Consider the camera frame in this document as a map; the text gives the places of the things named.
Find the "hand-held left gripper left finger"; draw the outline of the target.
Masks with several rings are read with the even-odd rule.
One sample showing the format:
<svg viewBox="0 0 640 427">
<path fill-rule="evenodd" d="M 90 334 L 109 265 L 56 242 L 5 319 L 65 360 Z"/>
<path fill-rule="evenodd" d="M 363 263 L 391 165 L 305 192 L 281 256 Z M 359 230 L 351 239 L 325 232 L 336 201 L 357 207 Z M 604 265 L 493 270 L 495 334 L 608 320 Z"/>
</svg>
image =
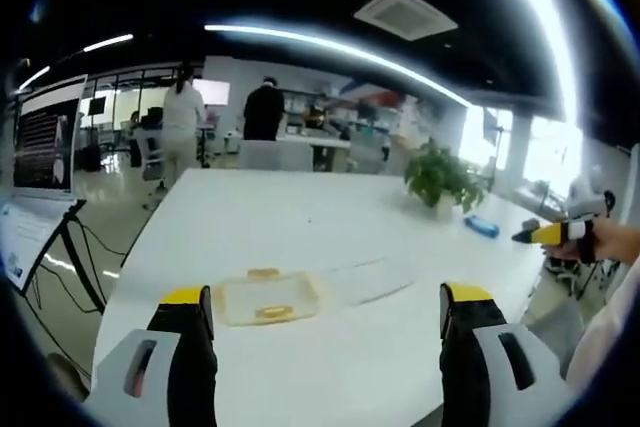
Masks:
<svg viewBox="0 0 640 427">
<path fill-rule="evenodd" d="M 213 340 L 211 289 L 172 292 L 97 365 L 83 407 L 101 426 L 215 426 Z"/>
</svg>

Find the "person's right hand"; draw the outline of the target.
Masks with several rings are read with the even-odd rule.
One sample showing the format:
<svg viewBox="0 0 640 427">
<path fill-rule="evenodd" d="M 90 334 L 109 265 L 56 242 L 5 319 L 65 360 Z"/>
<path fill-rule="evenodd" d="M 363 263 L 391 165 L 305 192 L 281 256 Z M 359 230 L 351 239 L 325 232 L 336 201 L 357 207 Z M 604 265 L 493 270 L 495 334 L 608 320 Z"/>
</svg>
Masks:
<svg viewBox="0 0 640 427">
<path fill-rule="evenodd" d="M 596 260 L 609 259 L 632 265 L 639 257 L 639 231 L 629 226 L 619 225 L 608 218 L 593 220 L 593 257 Z M 548 257 L 560 260 L 580 260 L 577 246 L 546 246 Z"/>
</svg>

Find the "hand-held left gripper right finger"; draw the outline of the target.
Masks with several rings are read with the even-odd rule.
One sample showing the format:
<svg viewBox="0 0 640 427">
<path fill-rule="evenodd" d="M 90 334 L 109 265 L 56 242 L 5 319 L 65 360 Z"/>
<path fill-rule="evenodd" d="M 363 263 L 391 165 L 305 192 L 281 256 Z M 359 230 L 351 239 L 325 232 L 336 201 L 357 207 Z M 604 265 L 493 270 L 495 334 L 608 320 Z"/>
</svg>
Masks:
<svg viewBox="0 0 640 427">
<path fill-rule="evenodd" d="M 553 426 L 575 394 L 555 353 L 484 289 L 440 286 L 444 426 Z"/>
</svg>

